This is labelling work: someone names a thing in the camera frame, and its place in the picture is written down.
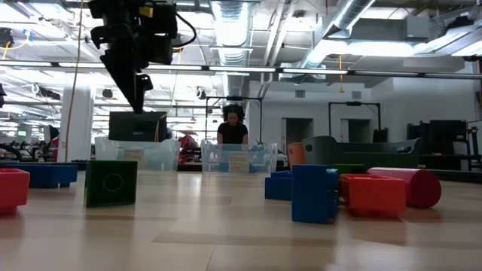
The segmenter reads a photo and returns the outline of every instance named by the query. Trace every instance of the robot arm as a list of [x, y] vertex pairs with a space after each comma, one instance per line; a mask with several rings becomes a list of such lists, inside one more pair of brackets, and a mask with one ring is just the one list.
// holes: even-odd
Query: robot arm
[[175, 5], [156, 0], [92, 0], [88, 5], [92, 17], [104, 21], [104, 26], [91, 32], [98, 49], [108, 44], [100, 60], [134, 112], [141, 114], [144, 92], [153, 88], [142, 69], [149, 62], [172, 62], [172, 39], [177, 36], [179, 16]]

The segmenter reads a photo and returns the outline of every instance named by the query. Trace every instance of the computer monitor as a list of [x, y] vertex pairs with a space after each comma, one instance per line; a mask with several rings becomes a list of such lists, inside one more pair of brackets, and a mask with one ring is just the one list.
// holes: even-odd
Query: computer monitor
[[167, 138], [166, 112], [111, 112], [108, 138], [118, 141], [162, 142]]

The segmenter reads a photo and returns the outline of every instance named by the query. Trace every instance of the dark hair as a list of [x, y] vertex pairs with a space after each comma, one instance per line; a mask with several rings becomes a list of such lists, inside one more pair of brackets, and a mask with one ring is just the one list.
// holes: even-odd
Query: dark hair
[[241, 105], [231, 104], [223, 107], [223, 118], [227, 121], [227, 116], [229, 113], [236, 113], [238, 115], [238, 122], [243, 123], [244, 120], [244, 109]]

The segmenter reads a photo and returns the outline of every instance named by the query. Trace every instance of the sticker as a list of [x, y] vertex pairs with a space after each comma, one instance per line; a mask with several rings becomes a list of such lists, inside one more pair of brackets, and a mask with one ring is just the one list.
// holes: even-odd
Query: sticker
[[249, 173], [249, 153], [247, 151], [229, 152], [229, 173]]
[[144, 150], [124, 149], [124, 160], [136, 161], [137, 169], [144, 169]]

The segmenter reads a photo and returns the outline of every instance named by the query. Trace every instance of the clear plastic bin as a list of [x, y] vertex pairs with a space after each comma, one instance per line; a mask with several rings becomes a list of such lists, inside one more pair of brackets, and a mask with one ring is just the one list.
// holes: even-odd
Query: clear plastic bin
[[276, 171], [276, 144], [271, 145], [214, 145], [201, 144], [203, 172], [271, 173]]
[[120, 142], [96, 138], [96, 160], [137, 161], [139, 170], [177, 170], [181, 143]]

